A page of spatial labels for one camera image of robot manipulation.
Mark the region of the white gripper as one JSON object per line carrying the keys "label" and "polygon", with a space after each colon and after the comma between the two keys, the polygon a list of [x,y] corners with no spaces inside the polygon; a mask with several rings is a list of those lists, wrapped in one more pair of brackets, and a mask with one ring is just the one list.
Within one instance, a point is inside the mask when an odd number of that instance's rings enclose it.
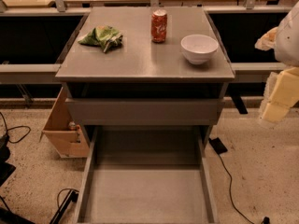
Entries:
{"label": "white gripper", "polygon": [[[279,62],[299,66],[299,2],[280,22],[260,37],[254,47],[259,50],[274,48]],[[299,68],[272,72],[266,81],[259,109],[260,123],[279,123],[299,101]]]}

